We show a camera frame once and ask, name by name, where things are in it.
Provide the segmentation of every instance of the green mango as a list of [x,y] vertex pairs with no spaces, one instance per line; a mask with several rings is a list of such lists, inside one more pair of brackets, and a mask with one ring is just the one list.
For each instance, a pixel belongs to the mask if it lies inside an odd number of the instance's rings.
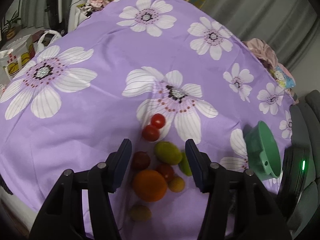
[[192,172],[185,152],[182,152],[182,160],[179,163],[179,168],[187,176],[192,176]]
[[170,165],[178,165],[182,160],[182,153],[171,142],[160,141],[156,143],[154,153],[160,161]]

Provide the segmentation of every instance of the screw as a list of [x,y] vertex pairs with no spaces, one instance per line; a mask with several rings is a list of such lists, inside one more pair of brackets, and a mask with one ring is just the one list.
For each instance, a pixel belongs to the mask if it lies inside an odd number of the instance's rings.
[[250,169],[247,169],[245,170],[245,173],[249,176],[252,176],[254,174],[254,171],[253,170],[250,170]]
[[210,163],[210,167],[213,169],[217,169],[217,168],[219,168],[219,164],[218,163]]
[[67,169],[63,172],[63,175],[65,176],[69,176],[70,174],[72,173],[72,170],[71,169]]
[[99,169],[103,169],[103,168],[105,168],[107,166],[107,164],[105,162],[101,162],[101,163],[98,163],[97,166],[98,166]]

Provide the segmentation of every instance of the red tomato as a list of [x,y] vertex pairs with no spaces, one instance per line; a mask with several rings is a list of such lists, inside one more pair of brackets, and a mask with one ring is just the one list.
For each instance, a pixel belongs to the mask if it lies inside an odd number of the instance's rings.
[[151,159],[146,152],[136,152],[133,155],[131,168],[134,170],[144,170],[149,167]]
[[149,142],[154,142],[159,139],[160,131],[157,127],[149,124],[142,130],[142,137]]
[[165,179],[166,182],[170,182],[174,178],[174,170],[167,163],[161,163],[156,167],[156,171],[158,171]]
[[151,124],[161,129],[165,125],[165,117],[162,114],[155,114],[151,117]]

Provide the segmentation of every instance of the pink fabric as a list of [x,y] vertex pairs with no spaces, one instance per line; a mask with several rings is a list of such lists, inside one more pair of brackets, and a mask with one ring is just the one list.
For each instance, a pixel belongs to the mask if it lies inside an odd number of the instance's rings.
[[96,11],[100,11],[110,2],[108,0],[89,0],[89,3]]
[[266,62],[263,64],[266,68],[274,69],[278,65],[276,53],[265,41],[254,38],[243,43],[258,59]]

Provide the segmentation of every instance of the floral tablecloth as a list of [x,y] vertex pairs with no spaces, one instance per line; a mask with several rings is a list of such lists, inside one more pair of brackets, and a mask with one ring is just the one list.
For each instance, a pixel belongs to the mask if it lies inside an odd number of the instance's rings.
[[[31,60],[0,98],[0,173],[38,211],[65,169],[92,168],[124,138],[152,155],[154,144],[140,135],[154,113],[166,117],[160,140],[183,149],[192,138],[212,161],[243,171],[243,132],[259,120],[283,158],[292,103],[241,41],[193,5],[115,0]],[[146,223],[125,215],[138,201],[127,172],[110,195],[124,239],[196,239],[208,195],[175,171],[185,190],[149,203],[153,217]],[[279,182],[264,184],[277,192]],[[84,221],[90,233],[85,201]]]

